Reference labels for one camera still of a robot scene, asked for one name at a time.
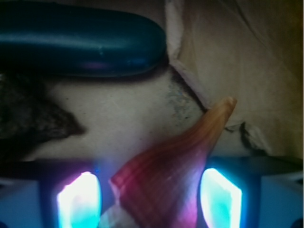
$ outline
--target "dark fuzzy material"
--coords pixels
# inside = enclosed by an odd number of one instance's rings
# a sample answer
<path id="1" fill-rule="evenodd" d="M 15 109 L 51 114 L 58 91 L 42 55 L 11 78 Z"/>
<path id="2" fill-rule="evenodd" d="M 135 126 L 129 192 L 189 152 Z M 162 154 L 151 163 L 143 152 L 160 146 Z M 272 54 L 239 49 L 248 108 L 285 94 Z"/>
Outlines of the dark fuzzy material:
<path id="1" fill-rule="evenodd" d="M 40 81 L 0 75 L 0 161 L 22 158 L 38 143 L 82 131 L 72 114 L 46 98 Z"/>

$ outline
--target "beige surface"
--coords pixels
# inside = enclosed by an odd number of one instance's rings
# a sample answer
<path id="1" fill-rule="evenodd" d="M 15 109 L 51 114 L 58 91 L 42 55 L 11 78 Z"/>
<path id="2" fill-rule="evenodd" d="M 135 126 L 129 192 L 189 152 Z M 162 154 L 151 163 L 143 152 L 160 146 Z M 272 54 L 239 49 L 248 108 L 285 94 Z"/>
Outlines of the beige surface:
<path id="1" fill-rule="evenodd" d="M 302 158 L 303 2 L 173 0 L 166 14 L 170 63 L 204 106 L 237 98 L 228 126 L 246 123 L 247 141 L 270 155 Z"/>
<path id="2" fill-rule="evenodd" d="M 164 2 L 72 1 L 62 4 L 123 10 L 146 16 L 165 27 Z M 181 77 L 164 60 L 155 70 L 132 79 L 45 79 L 50 97 L 72 112 L 86 133 L 41 144 L 28 158 L 99 158 L 112 174 L 141 151 L 181 134 L 201 117 Z M 234 133 L 224 132 L 214 154 L 247 154 Z"/>

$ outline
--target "led light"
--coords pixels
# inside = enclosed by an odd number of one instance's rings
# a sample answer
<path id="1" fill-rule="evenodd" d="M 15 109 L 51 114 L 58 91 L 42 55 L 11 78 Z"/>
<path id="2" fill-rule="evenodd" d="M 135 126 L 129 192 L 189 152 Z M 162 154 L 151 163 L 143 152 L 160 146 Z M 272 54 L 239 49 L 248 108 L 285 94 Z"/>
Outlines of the led light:
<path id="1" fill-rule="evenodd" d="M 208 227 L 240 227 L 242 190 L 214 168 L 202 175 L 200 203 Z"/>
<path id="2" fill-rule="evenodd" d="M 101 197 L 98 178 L 90 172 L 83 172 L 57 195 L 59 227 L 96 228 Z"/>

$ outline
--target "conical seashell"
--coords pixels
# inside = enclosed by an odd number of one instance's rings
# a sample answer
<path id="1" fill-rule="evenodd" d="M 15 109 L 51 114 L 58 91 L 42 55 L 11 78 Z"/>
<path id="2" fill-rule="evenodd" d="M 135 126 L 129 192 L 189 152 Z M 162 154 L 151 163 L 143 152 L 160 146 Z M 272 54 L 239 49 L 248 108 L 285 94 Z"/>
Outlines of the conical seashell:
<path id="1" fill-rule="evenodd" d="M 217 103 L 188 131 L 135 156 L 110 179 L 117 203 L 140 227 L 196 227 L 206 159 L 236 102 Z"/>

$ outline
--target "dark teal object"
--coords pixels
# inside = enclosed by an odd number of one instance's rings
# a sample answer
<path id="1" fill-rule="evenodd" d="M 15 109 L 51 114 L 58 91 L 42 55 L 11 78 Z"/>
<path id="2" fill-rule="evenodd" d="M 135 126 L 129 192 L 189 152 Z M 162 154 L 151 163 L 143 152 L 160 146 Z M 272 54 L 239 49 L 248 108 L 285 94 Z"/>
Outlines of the dark teal object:
<path id="1" fill-rule="evenodd" d="M 131 13 L 38 2 L 0 3 L 0 70 L 128 76 L 154 68 L 164 31 Z"/>

